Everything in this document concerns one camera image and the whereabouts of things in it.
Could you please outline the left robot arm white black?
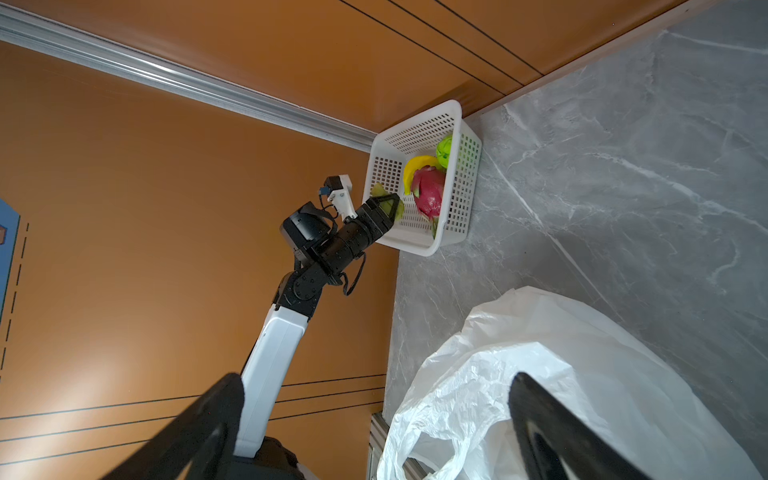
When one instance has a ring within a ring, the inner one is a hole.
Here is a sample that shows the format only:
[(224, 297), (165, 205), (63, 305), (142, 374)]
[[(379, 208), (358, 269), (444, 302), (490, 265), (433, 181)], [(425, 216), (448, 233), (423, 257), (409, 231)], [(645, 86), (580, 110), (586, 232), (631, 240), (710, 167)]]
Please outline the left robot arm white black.
[(366, 260), (365, 250), (395, 224), (400, 197), (370, 197), (338, 224), (333, 215), (308, 202), (286, 218), (280, 232), (291, 247), (294, 267), (282, 279), (264, 326), (242, 370), (245, 402), (234, 455), (253, 459), (323, 288), (340, 286), (348, 296), (359, 278), (348, 278), (350, 264)]

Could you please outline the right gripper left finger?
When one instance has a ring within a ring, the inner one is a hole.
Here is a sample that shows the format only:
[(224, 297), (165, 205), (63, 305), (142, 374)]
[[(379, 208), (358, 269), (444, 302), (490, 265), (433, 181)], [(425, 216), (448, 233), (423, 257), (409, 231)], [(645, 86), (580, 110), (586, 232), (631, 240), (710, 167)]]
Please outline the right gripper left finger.
[(107, 479), (225, 479), (244, 405), (236, 373), (224, 375)]

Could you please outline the yellow-green fruit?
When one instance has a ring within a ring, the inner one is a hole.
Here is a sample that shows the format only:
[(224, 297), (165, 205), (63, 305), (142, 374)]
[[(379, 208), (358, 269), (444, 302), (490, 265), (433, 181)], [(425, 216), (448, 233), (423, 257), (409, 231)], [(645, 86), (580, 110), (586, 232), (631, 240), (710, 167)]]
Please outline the yellow-green fruit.
[(371, 197), (376, 200), (379, 208), (393, 222), (398, 222), (403, 218), (405, 205), (399, 195), (390, 193), (382, 184), (376, 183), (371, 189)]

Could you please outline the white plastic bag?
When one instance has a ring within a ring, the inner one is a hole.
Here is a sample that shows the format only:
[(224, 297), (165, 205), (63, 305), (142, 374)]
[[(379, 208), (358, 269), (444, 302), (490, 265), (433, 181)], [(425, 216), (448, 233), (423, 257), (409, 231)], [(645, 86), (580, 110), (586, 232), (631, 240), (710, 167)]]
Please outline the white plastic bag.
[(522, 479), (508, 394), (525, 373), (654, 479), (755, 479), (743, 448), (689, 384), (630, 333), (576, 300), (523, 287), (478, 305), (421, 365), (377, 468), (409, 458), (434, 479)]

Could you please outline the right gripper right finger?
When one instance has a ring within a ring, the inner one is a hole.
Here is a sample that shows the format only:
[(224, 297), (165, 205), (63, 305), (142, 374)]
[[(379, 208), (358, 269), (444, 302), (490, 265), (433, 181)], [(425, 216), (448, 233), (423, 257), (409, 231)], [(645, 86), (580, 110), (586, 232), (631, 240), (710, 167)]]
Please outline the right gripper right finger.
[(515, 375), (508, 405), (530, 479), (649, 479), (528, 374)]

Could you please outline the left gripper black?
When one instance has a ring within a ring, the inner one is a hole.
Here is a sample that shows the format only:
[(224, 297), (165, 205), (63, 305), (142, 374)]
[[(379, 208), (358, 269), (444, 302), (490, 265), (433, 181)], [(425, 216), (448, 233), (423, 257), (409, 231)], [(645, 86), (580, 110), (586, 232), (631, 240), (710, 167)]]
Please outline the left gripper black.
[(356, 213), (356, 218), (344, 222), (343, 242), (347, 246), (370, 246), (400, 219), (401, 199), (394, 193), (371, 196)]

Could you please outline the green apple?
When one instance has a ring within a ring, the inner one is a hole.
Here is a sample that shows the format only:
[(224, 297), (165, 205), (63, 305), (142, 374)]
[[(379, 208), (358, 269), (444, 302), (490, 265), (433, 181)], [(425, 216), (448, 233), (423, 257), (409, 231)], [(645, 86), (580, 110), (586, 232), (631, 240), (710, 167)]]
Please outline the green apple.
[(435, 157), (438, 160), (439, 168), (446, 170), (450, 164), (450, 157), (452, 151), (452, 136), (449, 135), (441, 140), (436, 147)]

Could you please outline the red dragon fruit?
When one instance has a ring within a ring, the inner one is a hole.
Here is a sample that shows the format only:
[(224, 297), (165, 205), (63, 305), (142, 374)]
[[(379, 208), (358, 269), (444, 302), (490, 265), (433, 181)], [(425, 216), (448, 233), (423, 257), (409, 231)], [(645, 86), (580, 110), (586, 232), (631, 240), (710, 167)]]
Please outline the red dragon fruit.
[(442, 207), (445, 172), (434, 167), (418, 170), (413, 178), (411, 192), (419, 213), (429, 222), (432, 237), (436, 237)]

